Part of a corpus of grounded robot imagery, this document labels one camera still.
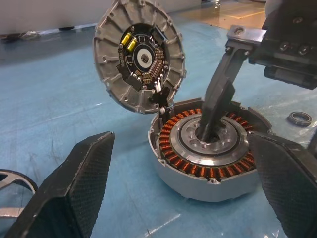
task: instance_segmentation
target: screw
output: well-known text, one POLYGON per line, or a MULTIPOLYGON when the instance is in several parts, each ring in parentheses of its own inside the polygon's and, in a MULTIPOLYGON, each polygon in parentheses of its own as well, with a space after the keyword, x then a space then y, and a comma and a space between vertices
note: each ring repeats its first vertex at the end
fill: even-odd
POLYGON ((279 49, 280 49, 281 51, 286 51, 286 50, 288 49, 288 47, 289 47, 289 42, 284 41, 284 42, 282 42, 282 43, 280 44, 279 49))
POLYGON ((294 20, 293 20, 293 23, 295 24, 299 24, 303 21, 303 18, 302 17, 295 17, 294 20))
POLYGON ((303 45, 303 46, 300 46, 299 50, 298 50, 298 53, 302 56, 304 56, 305 54, 307 54, 309 51, 309 46, 308 45, 303 45))
POLYGON ((238 27, 235 31, 234 34, 236 36, 240 36, 244 32, 244 29, 242 27, 238 27))

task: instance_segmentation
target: white wall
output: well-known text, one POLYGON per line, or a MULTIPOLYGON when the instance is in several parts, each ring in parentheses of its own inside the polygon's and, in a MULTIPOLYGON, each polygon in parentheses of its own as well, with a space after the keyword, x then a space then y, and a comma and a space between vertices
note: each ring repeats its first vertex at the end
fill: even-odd
MULTIPOLYGON (((0 0, 0 35, 97 23, 114 0, 0 0)), ((167 12, 201 0, 158 0, 167 12)))

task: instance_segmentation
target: blue table surface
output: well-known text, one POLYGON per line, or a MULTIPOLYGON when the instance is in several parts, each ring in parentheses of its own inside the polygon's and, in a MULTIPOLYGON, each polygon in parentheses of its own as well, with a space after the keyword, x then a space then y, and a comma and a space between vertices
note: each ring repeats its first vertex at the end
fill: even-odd
MULTIPOLYGON (((175 101, 203 97, 224 53, 226 30, 177 15, 184 36, 187 78, 175 101)), ((154 115, 129 112, 107 94, 93 61, 93 28, 0 44, 0 168, 28 175, 38 185, 73 146, 115 132, 105 197, 92 238, 285 238, 261 186, 221 203, 185 199, 156 174, 147 139, 154 115)), ((261 112, 278 135, 307 146, 317 112, 316 91, 266 79, 263 67, 245 63, 234 100, 261 112), (304 111, 314 121, 286 121, 304 111)), ((24 206, 31 194, 17 186, 0 192, 0 207, 24 206)), ((0 222, 3 236, 14 220, 0 222)))

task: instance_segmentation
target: yellow capacitor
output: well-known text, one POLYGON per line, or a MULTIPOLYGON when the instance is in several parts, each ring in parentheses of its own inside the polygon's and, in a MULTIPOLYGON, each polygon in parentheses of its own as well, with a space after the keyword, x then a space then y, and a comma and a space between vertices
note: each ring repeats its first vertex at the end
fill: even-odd
POLYGON ((127 50, 132 51, 137 44, 137 38, 133 37, 132 41, 129 43, 127 50))
POLYGON ((124 46, 128 43, 129 39, 131 37, 131 33, 128 32, 125 37, 122 39, 121 44, 123 44, 124 46))

